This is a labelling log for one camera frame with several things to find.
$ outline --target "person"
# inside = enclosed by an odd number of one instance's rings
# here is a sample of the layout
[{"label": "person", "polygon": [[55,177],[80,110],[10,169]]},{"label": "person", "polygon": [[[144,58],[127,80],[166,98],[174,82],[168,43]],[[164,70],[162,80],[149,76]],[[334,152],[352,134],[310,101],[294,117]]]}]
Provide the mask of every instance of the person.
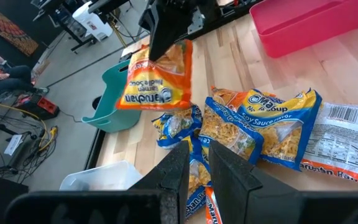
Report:
[{"label": "person", "polygon": [[12,68],[0,67],[0,94],[6,91],[23,90],[30,93],[45,95],[48,88],[36,88],[31,83],[31,69],[26,65]]}]

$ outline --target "butcher block countertop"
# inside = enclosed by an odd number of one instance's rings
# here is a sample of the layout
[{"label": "butcher block countertop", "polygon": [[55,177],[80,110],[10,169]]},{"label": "butcher block countertop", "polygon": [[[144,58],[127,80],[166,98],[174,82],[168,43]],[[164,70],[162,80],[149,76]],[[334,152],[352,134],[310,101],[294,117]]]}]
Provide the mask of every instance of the butcher block countertop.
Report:
[{"label": "butcher block countertop", "polygon": [[[123,55],[137,50],[148,38],[129,46]],[[268,57],[249,15],[232,21],[193,41],[192,102],[204,110],[211,85],[236,91],[257,88],[288,100],[299,91],[315,89],[324,101],[358,105],[358,29],[290,55]],[[131,129],[107,134],[97,166],[127,160],[147,174],[169,152],[157,146],[157,130],[151,120],[159,112],[143,111]],[[297,172],[266,162],[258,167],[302,190],[358,190],[358,184],[315,172]],[[205,210],[188,223],[205,223]]]}]

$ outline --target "maruchan ramen package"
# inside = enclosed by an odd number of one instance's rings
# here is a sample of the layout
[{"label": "maruchan ramen package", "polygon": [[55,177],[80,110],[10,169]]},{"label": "maruchan ramen package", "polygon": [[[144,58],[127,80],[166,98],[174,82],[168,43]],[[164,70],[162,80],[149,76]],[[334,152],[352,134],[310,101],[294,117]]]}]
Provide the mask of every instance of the maruchan ramen package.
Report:
[{"label": "maruchan ramen package", "polygon": [[324,102],[301,167],[358,183],[358,106]]},{"label": "maruchan ramen package", "polygon": [[[271,93],[264,94],[268,96],[275,96]],[[213,100],[224,106],[227,106],[230,110],[235,112],[237,112],[238,108],[242,105],[242,102],[247,97],[247,95],[248,92],[238,92],[212,86]]]},{"label": "maruchan ramen package", "polygon": [[229,108],[207,97],[204,122],[199,135],[203,147],[203,158],[207,160],[209,143],[216,140],[231,151],[255,164],[264,139],[243,117]]},{"label": "maruchan ramen package", "polygon": [[205,186],[211,185],[209,165],[203,161],[196,147],[201,147],[198,139],[192,138],[189,141],[193,153],[190,154],[190,177],[188,200],[186,203],[186,218],[194,214],[198,209],[205,205]]},{"label": "maruchan ramen package", "polygon": [[117,109],[177,110],[190,107],[190,40],[174,44],[156,62],[149,60],[149,48],[132,55],[124,93]]},{"label": "maruchan ramen package", "polygon": [[222,224],[221,214],[219,213],[218,203],[216,202],[214,189],[205,187],[206,193],[206,223]]},{"label": "maruchan ramen package", "polygon": [[251,90],[238,113],[264,137],[261,158],[299,170],[320,104],[314,90],[288,101]]},{"label": "maruchan ramen package", "polygon": [[171,149],[186,136],[200,131],[203,116],[200,108],[192,105],[185,110],[166,112],[152,122],[160,133],[158,146]]}]

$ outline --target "white container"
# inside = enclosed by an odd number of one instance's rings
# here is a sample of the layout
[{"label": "white container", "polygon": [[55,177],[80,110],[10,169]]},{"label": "white container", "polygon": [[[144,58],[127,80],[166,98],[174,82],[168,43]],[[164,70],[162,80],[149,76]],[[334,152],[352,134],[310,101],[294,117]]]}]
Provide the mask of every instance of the white container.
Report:
[{"label": "white container", "polygon": [[73,13],[73,18],[83,25],[98,41],[101,41],[112,34],[112,28],[108,23],[103,24],[98,15],[88,12],[91,3],[92,2],[87,2],[79,7]]},{"label": "white container", "polygon": [[142,178],[136,168],[127,161],[85,170],[68,175],[60,190],[127,190]]}]

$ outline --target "concrete floor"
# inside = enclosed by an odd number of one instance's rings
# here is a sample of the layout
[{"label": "concrete floor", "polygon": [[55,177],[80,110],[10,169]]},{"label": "concrete floor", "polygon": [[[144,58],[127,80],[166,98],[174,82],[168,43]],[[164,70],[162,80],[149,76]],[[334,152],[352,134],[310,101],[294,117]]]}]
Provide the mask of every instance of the concrete floor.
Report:
[{"label": "concrete floor", "polygon": [[[129,3],[122,5],[120,20],[129,29],[132,35],[137,35],[139,17],[145,9],[147,1],[133,1],[134,7]],[[68,114],[72,114],[76,120],[83,116],[92,117],[94,109],[92,101],[103,94],[105,84],[101,75],[118,63],[123,46],[117,36],[112,36],[92,46],[84,46],[78,49],[78,55],[70,51],[76,42],[70,40],[69,35],[63,33],[57,37],[50,49],[44,55],[51,61],[41,77],[37,86],[49,86],[50,92],[47,98]],[[131,38],[124,37],[127,44]],[[0,114],[21,118],[18,111],[7,110],[0,107]],[[58,190],[62,180],[71,173],[84,169],[90,147],[96,133],[96,128],[83,123],[74,123],[71,117],[60,113],[56,118],[45,121],[48,129],[54,125],[59,128],[57,146],[55,152],[32,174],[23,184],[28,185],[31,191]],[[21,132],[16,124],[7,125],[16,132]],[[10,156],[3,154],[7,146],[6,138],[10,135],[0,131],[0,152],[5,162],[9,162]]]}]

